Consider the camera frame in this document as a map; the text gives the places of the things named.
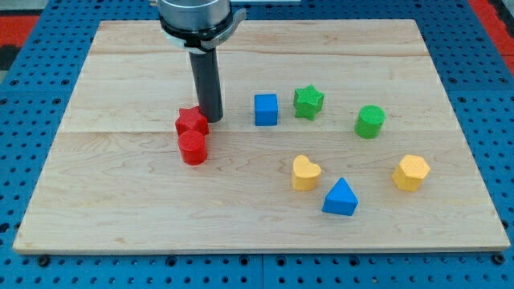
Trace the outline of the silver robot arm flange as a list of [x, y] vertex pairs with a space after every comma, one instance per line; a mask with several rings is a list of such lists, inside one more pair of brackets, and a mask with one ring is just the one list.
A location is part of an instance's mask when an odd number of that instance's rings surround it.
[[205, 54], [226, 42], [247, 18], [230, 0], [157, 0], [164, 36], [175, 47]]

